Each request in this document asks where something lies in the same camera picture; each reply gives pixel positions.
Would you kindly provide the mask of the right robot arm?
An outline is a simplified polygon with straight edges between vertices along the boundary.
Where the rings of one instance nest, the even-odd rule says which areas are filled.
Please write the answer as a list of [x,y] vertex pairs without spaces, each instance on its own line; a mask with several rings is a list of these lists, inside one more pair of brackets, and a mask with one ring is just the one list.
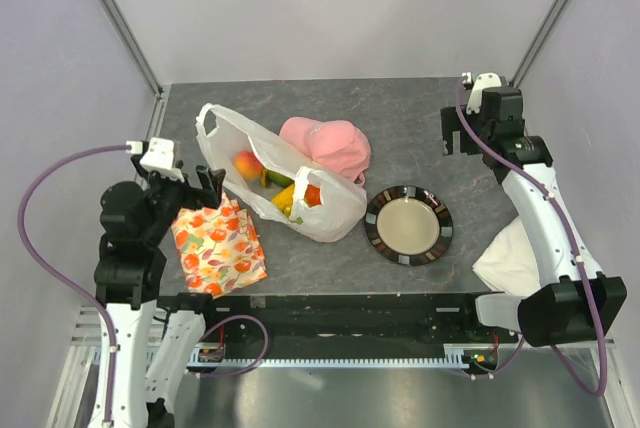
[[529,296],[479,296],[458,316],[460,334],[477,342],[495,326],[521,333],[534,347],[603,341],[627,289],[620,277],[604,274],[572,224],[544,140],[525,133],[522,92],[485,76],[457,89],[470,95],[440,112],[444,152],[482,155],[517,210],[540,282]]

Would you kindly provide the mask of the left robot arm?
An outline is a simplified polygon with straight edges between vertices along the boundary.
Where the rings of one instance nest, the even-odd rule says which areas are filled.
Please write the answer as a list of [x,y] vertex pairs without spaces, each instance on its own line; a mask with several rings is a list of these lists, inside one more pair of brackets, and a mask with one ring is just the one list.
[[163,297],[160,243],[181,209],[217,208],[225,171],[199,165],[190,185],[172,155],[131,161],[147,185],[119,182],[101,198],[99,262],[94,272],[101,357],[93,427],[172,427],[173,403],[194,345],[219,330],[206,295]]

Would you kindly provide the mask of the fake red tomato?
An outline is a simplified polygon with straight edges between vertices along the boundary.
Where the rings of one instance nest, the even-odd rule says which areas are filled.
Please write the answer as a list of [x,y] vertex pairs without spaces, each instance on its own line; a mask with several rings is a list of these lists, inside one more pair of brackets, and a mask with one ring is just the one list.
[[320,188],[315,185],[308,185],[304,194],[304,200],[309,207],[321,205]]

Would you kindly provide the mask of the fake banana bunch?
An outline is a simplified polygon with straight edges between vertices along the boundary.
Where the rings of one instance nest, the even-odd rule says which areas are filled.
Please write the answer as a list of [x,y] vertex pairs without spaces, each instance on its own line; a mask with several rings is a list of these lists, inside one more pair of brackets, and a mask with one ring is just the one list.
[[295,192],[295,184],[292,183],[288,187],[281,190],[271,200],[271,203],[287,218],[291,216],[294,192]]

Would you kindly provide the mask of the white plastic bag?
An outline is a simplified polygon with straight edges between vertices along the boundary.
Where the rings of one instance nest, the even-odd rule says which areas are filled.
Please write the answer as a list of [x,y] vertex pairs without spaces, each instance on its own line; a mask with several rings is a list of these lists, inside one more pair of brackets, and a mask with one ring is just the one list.
[[335,242],[364,217],[363,188],[244,115],[207,103],[195,128],[208,165],[226,171],[224,188],[259,218],[317,242]]

